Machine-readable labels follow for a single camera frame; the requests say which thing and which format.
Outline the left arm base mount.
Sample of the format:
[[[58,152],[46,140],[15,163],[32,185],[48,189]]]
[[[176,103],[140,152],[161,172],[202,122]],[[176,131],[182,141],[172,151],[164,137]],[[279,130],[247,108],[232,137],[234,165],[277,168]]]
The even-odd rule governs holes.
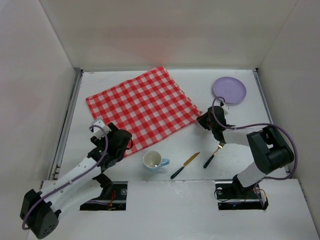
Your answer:
[[[94,178],[101,193],[80,206],[80,211],[125,211],[127,206],[128,182],[112,181],[101,174]]]

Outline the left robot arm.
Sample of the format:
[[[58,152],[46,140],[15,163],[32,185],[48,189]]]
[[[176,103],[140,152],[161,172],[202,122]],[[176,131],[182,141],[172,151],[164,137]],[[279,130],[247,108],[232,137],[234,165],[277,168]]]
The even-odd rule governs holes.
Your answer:
[[[113,182],[104,172],[123,160],[133,146],[132,134],[113,123],[95,120],[90,126],[93,149],[72,170],[39,191],[29,190],[20,210],[21,228],[41,240],[51,234],[71,210],[106,197]]]

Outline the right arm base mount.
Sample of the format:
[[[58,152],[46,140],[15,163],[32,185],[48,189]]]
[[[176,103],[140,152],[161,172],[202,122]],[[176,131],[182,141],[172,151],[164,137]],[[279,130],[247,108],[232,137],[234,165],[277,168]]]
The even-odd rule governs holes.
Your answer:
[[[238,191],[234,189],[232,181],[216,181],[214,197],[217,200],[219,210],[263,210],[269,206],[266,192],[252,186],[249,189]]]

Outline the lilac plastic plate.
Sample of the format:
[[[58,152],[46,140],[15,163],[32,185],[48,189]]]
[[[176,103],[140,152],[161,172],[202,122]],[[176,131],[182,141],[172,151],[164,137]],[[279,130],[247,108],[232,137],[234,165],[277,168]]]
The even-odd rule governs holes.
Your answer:
[[[212,85],[212,92],[216,97],[222,97],[227,104],[232,105],[241,103],[247,95],[245,85],[230,76],[218,78]]]

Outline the red white checkered cloth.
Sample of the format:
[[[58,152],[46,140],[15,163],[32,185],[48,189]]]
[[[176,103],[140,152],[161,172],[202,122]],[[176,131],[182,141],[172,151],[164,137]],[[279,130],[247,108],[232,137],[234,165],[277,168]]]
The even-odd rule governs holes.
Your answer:
[[[85,99],[94,119],[132,135],[129,156],[193,124],[202,112],[164,67],[155,67]]]

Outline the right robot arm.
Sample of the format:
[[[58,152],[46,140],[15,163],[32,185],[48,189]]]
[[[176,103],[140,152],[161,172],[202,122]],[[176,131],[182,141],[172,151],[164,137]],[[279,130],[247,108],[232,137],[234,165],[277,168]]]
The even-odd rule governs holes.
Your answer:
[[[223,144],[243,145],[250,148],[253,162],[232,179],[231,189],[236,195],[252,190],[270,173],[293,163],[298,165],[297,148],[289,134],[271,123],[256,123],[237,127],[227,124],[221,106],[212,106],[197,119],[214,138]]]

